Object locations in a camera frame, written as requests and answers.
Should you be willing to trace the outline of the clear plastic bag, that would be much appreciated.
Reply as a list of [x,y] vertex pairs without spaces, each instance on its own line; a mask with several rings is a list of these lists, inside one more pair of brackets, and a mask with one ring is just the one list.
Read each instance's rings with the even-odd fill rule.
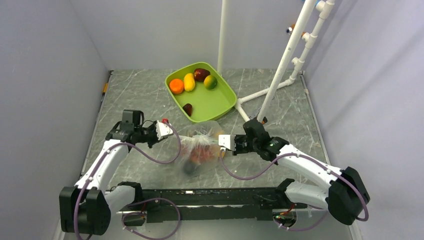
[[197,177],[219,163],[221,147],[219,135],[225,131],[215,120],[192,124],[180,135],[181,151],[175,160],[176,173],[181,179]]

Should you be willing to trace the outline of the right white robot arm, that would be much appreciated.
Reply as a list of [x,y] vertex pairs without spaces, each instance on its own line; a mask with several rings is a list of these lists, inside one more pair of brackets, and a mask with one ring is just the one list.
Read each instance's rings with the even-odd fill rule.
[[285,179],[277,188],[276,203],[287,208],[292,204],[306,204],[325,210],[344,225],[354,221],[366,222],[371,198],[359,172],[321,162],[302,152],[287,140],[270,136],[262,122],[251,119],[243,124],[244,134],[221,134],[218,144],[234,156],[256,153],[270,166],[282,166],[300,173],[314,184]]

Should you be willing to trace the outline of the red grape bunch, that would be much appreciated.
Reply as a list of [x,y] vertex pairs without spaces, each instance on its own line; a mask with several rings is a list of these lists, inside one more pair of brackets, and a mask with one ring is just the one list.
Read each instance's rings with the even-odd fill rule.
[[203,164],[216,157],[215,148],[212,145],[195,146],[189,155],[189,160],[196,164]]

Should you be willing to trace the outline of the dark purple mangosteen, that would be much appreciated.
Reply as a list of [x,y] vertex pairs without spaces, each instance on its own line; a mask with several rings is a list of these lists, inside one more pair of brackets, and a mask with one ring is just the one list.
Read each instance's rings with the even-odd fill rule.
[[195,162],[186,161],[183,164],[182,171],[187,176],[193,176],[194,173],[196,172],[197,167],[198,167],[198,165]]

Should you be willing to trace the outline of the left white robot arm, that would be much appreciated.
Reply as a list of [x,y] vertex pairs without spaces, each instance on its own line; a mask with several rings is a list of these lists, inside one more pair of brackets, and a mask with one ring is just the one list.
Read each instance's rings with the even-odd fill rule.
[[64,187],[59,194],[61,230],[82,234],[103,235],[110,224],[112,214],[124,206],[139,209],[144,203],[139,183],[124,182],[117,192],[107,196],[106,190],[119,164],[135,145],[146,143],[149,148],[171,136],[173,131],[166,122],[152,121],[144,126],[144,113],[140,110],[124,110],[122,118],[106,134],[103,148],[89,170],[74,184]]

